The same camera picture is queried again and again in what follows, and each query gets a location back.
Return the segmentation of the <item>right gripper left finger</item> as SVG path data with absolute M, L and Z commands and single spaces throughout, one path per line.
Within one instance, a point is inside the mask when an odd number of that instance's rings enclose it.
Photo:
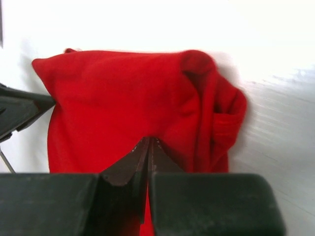
M 101 173 L 109 185 L 109 205 L 131 207 L 141 224 L 146 207 L 149 143 L 149 138 L 142 138 L 132 151 Z

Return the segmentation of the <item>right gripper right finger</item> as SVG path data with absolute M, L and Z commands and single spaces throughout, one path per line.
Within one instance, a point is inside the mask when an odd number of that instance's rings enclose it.
M 148 153 L 148 175 L 157 173 L 183 173 L 181 169 L 164 151 L 160 141 L 150 138 Z

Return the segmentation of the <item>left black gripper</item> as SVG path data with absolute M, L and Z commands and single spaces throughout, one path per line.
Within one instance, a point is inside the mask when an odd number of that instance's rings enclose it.
M 51 96 L 0 85 L 0 141 L 8 140 L 14 131 L 21 131 L 55 105 Z

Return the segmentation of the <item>red t shirt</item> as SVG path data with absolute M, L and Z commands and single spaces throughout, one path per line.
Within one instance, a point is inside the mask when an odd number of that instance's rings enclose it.
M 185 171 L 228 171 L 247 100 L 206 53 L 67 49 L 31 64 L 56 102 L 50 173 L 99 173 L 147 136 Z

